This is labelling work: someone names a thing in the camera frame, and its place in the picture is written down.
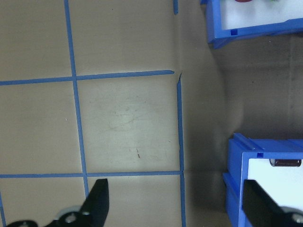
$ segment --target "blue storage bin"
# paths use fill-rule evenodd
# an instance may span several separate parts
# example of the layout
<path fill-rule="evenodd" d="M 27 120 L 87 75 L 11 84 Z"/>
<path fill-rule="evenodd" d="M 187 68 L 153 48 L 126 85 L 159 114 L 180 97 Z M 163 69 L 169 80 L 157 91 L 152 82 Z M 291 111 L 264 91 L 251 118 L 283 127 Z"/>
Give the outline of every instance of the blue storage bin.
<path fill-rule="evenodd" d="M 220 0 L 201 0 L 201 4 L 207 4 L 207 38 L 209 43 L 214 44 L 215 49 L 221 48 L 233 40 L 303 31 L 303 18 L 290 19 L 282 23 L 223 29 Z"/>
<path fill-rule="evenodd" d="M 243 185 L 249 178 L 250 159 L 267 159 L 269 166 L 269 159 L 303 159 L 303 140 L 252 140 L 239 133 L 229 140 L 228 173 L 223 174 L 223 178 L 227 186 L 226 210 L 233 227 L 252 226 L 242 210 Z"/>

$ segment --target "beige floor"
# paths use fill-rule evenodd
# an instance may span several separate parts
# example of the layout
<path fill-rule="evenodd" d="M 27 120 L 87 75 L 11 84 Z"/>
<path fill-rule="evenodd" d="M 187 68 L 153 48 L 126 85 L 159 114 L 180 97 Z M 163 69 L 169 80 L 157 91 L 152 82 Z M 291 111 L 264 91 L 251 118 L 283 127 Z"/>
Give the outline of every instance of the beige floor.
<path fill-rule="evenodd" d="M 70 13 L 78 76 L 175 72 L 78 81 L 87 172 L 179 170 L 182 72 L 187 226 L 229 227 L 228 138 L 303 138 L 303 39 L 213 50 L 198 0 L 179 0 L 176 16 L 172 0 L 73 0 Z M 0 1 L 0 14 L 0 81 L 71 76 L 63 0 Z M 0 86 L 0 96 L 0 174 L 82 173 L 72 81 Z M 108 178 L 105 226 L 181 226 L 178 175 Z M 43 226 L 84 200 L 76 176 L 1 178 L 0 192 L 7 223 Z"/>

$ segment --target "blue tape line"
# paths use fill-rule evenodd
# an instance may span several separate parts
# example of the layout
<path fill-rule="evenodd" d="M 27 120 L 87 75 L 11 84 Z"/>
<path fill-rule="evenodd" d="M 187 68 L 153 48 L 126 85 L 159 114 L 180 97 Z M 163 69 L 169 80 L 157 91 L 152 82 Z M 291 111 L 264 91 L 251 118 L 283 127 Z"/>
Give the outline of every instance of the blue tape line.
<path fill-rule="evenodd" d="M 73 83 L 73 88 L 74 88 L 74 98 L 75 98 L 75 106 L 76 106 L 76 117 L 77 117 L 77 125 L 78 125 L 78 137 L 79 137 L 79 144 L 80 144 L 80 156 L 81 156 L 81 165 L 82 165 L 82 172 L 83 172 L 84 192 L 85 192 L 85 195 L 88 196 L 89 195 L 89 184 L 88 184 L 88 180 L 87 180 L 78 85 L 77 85 L 77 81 L 75 79 L 72 81 L 72 83 Z"/>
<path fill-rule="evenodd" d="M 168 74 L 174 74 L 174 73 L 175 72 L 171 71 L 171 70 L 157 70 L 157 71 L 144 71 L 144 72 L 120 72 L 120 73 L 77 76 L 77 80 L 122 78 L 122 77 L 145 77 L 145 76 L 168 75 Z"/>
<path fill-rule="evenodd" d="M 174 5 L 174 14 L 177 15 L 179 13 L 178 0 L 173 0 Z"/>
<path fill-rule="evenodd" d="M 186 227 L 181 75 L 177 83 L 177 104 L 178 104 L 178 136 L 179 136 L 179 146 L 180 146 L 179 161 L 180 161 L 180 172 L 181 172 L 180 174 L 181 220 L 182 220 L 182 227 Z"/>
<path fill-rule="evenodd" d="M 184 171 L 184 150 L 183 150 L 183 122 L 182 122 L 182 88 L 181 80 L 177 84 L 177 104 L 178 104 L 178 136 L 179 136 L 179 161 L 180 171 Z"/>
<path fill-rule="evenodd" d="M 180 192 L 181 192 L 181 221 L 182 221 L 182 227 L 186 227 L 184 172 L 182 172 L 182 174 L 180 174 Z"/>
<path fill-rule="evenodd" d="M 83 177 L 83 174 L 0 174 L 0 178 Z"/>
<path fill-rule="evenodd" d="M 77 80 L 122 78 L 122 77 L 145 77 L 145 76 L 170 75 L 170 74 L 174 74 L 174 73 L 175 72 L 171 71 L 171 70 L 108 73 L 108 74 L 77 76 Z M 72 81 L 72 80 L 73 80 L 73 77 L 8 80 L 8 81 L 0 81 L 0 86 L 4 86 L 4 85 L 18 85 L 18 84 L 52 83 L 52 82 Z"/>
<path fill-rule="evenodd" d="M 70 50 L 71 74 L 73 76 L 76 76 L 75 55 L 74 55 L 74 48 L 73 48 L 73 43 L 72 43 L 72 33 L 71 33 L 71 16 L 70 16 L 70 7 L 68 4 L 68 0 L 64 0 L 64 10 L 65 10 L 68 47 Z"/>
<path fill-rule="evenodd" d="M 71 33 L 71 16 L 70 16 L 70 7 L 68 4 L 68 0 L 64 0 L 64 9 L 65 9 L 68 46 L 69 46 L 69 50 L 70 50 L 71 76 L 72 76 L 72 84 L 73 84 L 73 89 L 74 89 L 74 98 L 75 98 L 75 106 L 76 106 L 81 165 L 82 165 L 82 172 L 84 174 L 84 176 L 83 176 L 84 191 L 85 191 L 85 195 L 88 196 L 89 195 L 89 184 L 88 184 L 87 172 L 86 172 L 86 162 L 85 162 L 82 122 L 81 122 L 80 103 L 79 103 L 79 94 L 78 94 L 78 85 L 77 85 L 75 55 L 74 55 L 74 48 L 73 48 L 73 43 L 72 43 L 72 33 Z"/>
<path fill-rule="evenodd" d="M 5 221 L 5 215 L 4 215 L 4 208 L 3 208 L 1 193 L 0 193 L 0 214 L 1 214 L 1 219 L 2 219 L 2 225 L 3 225 L 3 227 L 5 227 L 6 226 L 6 221 Z"/>
<path fill-rule="evenodd" d="M 72 77 L 8 80 L 8 81 L 0 81 L 0 86 L 3 86 L 3 85 L 17 85 L 17 84 L 51 83 L 51 82 L 71 81 L 71 80 L 72 80 Z"/>
<path fill-rule="evenodd" d="M 151 172 L 118 172 L 118 173 L 88 173 L 88 177 L 106 176 L 155 176 L 155 175 L 180 175 L 180 171 L 151 171 Z"/>

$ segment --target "metal screw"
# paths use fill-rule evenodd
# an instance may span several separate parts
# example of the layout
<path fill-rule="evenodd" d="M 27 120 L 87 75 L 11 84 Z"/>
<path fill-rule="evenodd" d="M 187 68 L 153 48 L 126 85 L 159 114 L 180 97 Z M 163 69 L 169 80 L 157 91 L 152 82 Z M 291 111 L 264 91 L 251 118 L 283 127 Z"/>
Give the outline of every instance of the metal screw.
<path fill-rule="evenodd" d="M 75 216 L 74 213 L 70 214 L 69 216 L 67 216 L 67 217 L 65 218 L 65 222 L 66 222 L 66 223 L 72 223 L 72 222 L 74 222 L 75 220 L 77 220 L 77 217 Z"/>
<path fill-rule="evenodd" d="M 301 214 L 297 214 L 297 213 L 293 214 L 292 219 L 296 223 L 303 223 L 303 215 Z"/>

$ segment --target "blue painter's tape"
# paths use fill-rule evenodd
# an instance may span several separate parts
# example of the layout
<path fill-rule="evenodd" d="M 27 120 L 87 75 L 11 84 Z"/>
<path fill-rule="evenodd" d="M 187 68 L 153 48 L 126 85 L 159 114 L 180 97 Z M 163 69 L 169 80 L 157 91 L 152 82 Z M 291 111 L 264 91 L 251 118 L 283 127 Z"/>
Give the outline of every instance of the blue painter's tape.
<path fill-rule="evenodd" d="M 51 83 L 51 82 L 71 81 L 71 80 L 72 80 L 72 77 L 8 80 L 8 81 L 0 81 L 0 86 L 3 86 L 3 85 L 17 85 L 17 84 Z"/>
<path fill-rule="evenodd" d="M 6 226 L 6 221 L 5 221 L 5 215 L 4 215 L 4 208 L 3 208 L 1 193 L 0 193 L 0 214 L 1 214 L 1 219 L 2 219 L 2 225 L 3 225 L 3 227 L 5 227 Z"/>
<path fill-rule="evenodd" d="M 70 7 L 68 4 L 68 0 L 64 0 L 64 10 L 65 10 L 68 47 L 70 50 L 71 74 L 72 74 L 72 76 L 75 77 L 76 76 L 76 65 L 75 65 L 74 47 L 73 47 L 73 43 L 72 43 L 71 16 L 70 16 Z"/>
<path fill-rule="evenodd" d="M 80 144 L 80 156 L 81 156 L 81 165 L 82 165 L 82 172 L 83 172 L 84 191 L 85 191 L 85 195 L 88 196 L 89 195 L 89 184 L 88 184 L 87 172 L 86 172 L 86 161 L 85 161 L 85 152 L 84 152 L 84 142 L 83 142 L 83 131 L 82 131 L 82 122 L 81 122 L 81 113 L 80 113 L 78 85 L 77 85 L 77 80 L 75 77 L 72 82 L 73 82 L 74 98 L 75 98 L 75 106 L 76 106 L 76 117 L 77 117 L 77 125 L 78 125 L 78 137 L 79 137 L 79 144 Z"/>
<path fill-rule="evenodd" d="M 182 122 L 182 88 L 181 88 L 181 77 L 177 84 L 177 103 L 178 103 L 178 136 L 179 136 L 179 160 L 180 160 L 180 171 L 184 171 L 184 150 L 183 150 L 183 122 Z"/>
<path fill-rule="evenodd" d="M 155 176 L 155 175 L 180 175 L 180 171 L 118 172 L 118 173 L 87 173 L 87 176 L 88 176 L 88 177 L 107 177 L 107 176 Z"/>
<path fill-rule="evenodd" d="M 177 15 L 179 13 L 178 0 L 173 0 L 173 5 L 174 5 L 174 14 Z"/>
<path fill-rule="evenodd" d="M 68 0 L 64 0 L 64 9 L 65 9 L 68 46 L 69 46 L 69 50 L 70 50 L 71 76 L 72 76 L 72 84 L 73 84 L 73 89 L 74 89 L 74 98 L 75 98 L 75 106 L 76 106 L 76 116 L 77 116 L 77 125 L 78 125 L 78 135 L 79 135 L 79 144 L 80 144 L 80 155 L 81 155 L 81 165 L 82 165 L 82 172 L 83 172 L 84 191 L 85 191 L 85 195 L 88 196 L 89 195 L 89 184 L 88 184 L 87 172 L 86 172 L 81 112 L 80 112 L 76 64 L 75 64 L 75 54 L 74 54 L 74 47 L 73 47 L 73 42 L 72 42 L 71 16 L 70 16 L 70 7 L 69 7 Z"/>
<path fill-rule="evenodd" d="M 169 75 L 169 74 L 174 74 L 174 73 L 175 72 L 171 71 L 171 70 L 157 70 L 157 71 L 144 71 L 144 72 L 120 72 L 120 73 L 77 76 L 77 80 L 122 78 L 122 77 L 145 77 L 145 76 Z"/>
<path fill-rule="evenodd" d="M 180 192 L 181 192 L 181 220 L 182 227 L 186 227 L 186 214 L 185 214 L 185 179 L 184 173 L 180 174 Z"/>
<path fill-rule="evenodd" d="M 0 178 L 83 177 L 83 174 L 0 174 Z"/>
<path fill-rule="evenodd" d="M 179 136 L 179 146 L 180 146 L 179 161 L 180 161 L 181 220 L 182 220 L 182 227 L 186 227 L 181 75 L 177 84 L 177 104 L 178 104 L 178 136 Z"/>

